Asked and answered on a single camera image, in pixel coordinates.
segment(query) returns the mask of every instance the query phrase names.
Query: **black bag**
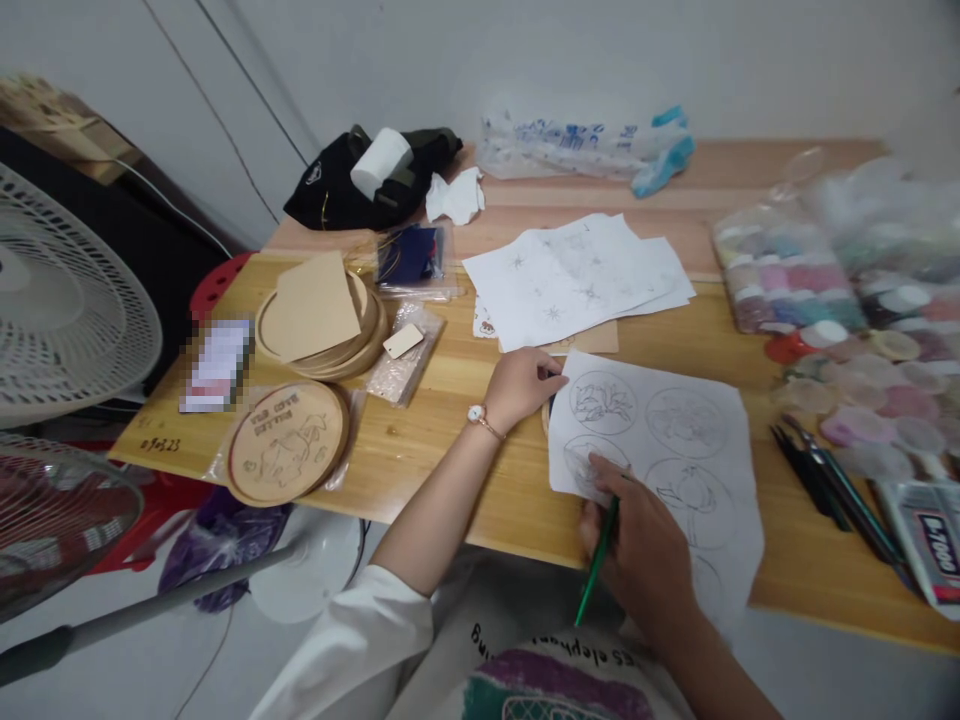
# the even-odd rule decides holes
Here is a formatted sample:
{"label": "black bag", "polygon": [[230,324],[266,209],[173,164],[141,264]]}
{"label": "black bag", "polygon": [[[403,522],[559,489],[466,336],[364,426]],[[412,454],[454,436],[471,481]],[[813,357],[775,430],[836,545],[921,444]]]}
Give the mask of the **black bag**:
{"label": "black bag", "polygon": [[401,133],[413,160],[398,168],[367,200],[350,180],[350,171],[370,147],[370,137],[354,125],[320,153],[306,169],[283,211],[311,230],[385,230],[413,215],[430,189],[433,173],[442,173],[463,148],[449,128]]}

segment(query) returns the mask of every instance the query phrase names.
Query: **person's left hand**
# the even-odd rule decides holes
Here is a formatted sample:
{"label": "person's left hand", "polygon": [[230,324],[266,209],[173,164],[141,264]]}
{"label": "person's left hand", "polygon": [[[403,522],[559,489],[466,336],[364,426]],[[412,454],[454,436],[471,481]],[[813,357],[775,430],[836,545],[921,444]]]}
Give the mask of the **person's left hand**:
{"label": "person's left hand", "polygon": [[506,353],[487,386],[487,422],[497,432],[509,433],[567,384],[570,378],[561,372],[560,363],[543,350],[525,347]]}

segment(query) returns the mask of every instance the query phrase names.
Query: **crumpled paper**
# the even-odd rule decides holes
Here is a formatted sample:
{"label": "crumpled paper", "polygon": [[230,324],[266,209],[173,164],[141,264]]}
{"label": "crumpled paper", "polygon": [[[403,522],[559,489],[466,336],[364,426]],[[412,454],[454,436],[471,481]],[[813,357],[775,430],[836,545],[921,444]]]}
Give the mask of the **crumpled paper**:
{"label": "crumpled paper", "polygon": [[482,177],[480,168],[472,167],[461,172],[448,185],[434,173],[427,191],[427,219],[433,222],[446,215],[454,225],[466,225],[473,220],[473,216],[485,207],[483,190],[480,189]]}

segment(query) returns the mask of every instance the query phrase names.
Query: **circle sketch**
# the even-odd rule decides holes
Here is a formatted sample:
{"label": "circle sketch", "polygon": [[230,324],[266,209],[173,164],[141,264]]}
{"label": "circle sketch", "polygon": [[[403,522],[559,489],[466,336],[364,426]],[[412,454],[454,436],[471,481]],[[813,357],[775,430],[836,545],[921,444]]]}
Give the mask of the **circle sketch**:
{"label": "circle sketch", "polygon": [[717,625],[723,617],[723,582],[713,565],[699,555],[693,554],[691,558],[693,559],[693,592],[697,596],[697,604],[710,622]]}
{"label": "circle sketch", "polygon": [[730,493],[707,469],[682,458],[654,463],[644,483],[663,501],[690,547],[716,550],[737,529],[737,510]]}
{"label": "circle sketch", "polygon": [[590,465],[590,453],[603,455],[610,462],[620,467],[630,464],[623,451],[606,438],[596,435],[580,435],[563,446],[563,460],[567,470],[573,477],[577,489],[585,496],[597,499],[606,499],[607,494],[597,490],[596,476],[593,466]]}
{"label": "circle sketch", "polygon": [[665,447],[688,458],[716,454],[727,439],[723,415],[699,393],[661,390],[647,403],[650,433]]}
{"label": "circle sketch", "polygon": [[608,372],[584,373],[570,389],[570,411],[581,425],[601,435],[619,435],[637,419],[637,398],[623,380]]}

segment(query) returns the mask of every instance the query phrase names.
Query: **white shirt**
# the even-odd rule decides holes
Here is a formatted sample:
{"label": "white shirt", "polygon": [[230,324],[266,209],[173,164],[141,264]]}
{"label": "white shirt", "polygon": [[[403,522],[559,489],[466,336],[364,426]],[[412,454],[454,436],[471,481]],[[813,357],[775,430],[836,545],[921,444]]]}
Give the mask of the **white shirt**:
{"label": "white shirt", "polygon": [[613,631],[622,614],[609,598],[592,599],[590,629],[571,627],[581,574],[466,555],[434,605],[388,570],[364,568],[251,718],[313,720],[327,710],[325,719],[356,720],[690,716],[648,651]]}

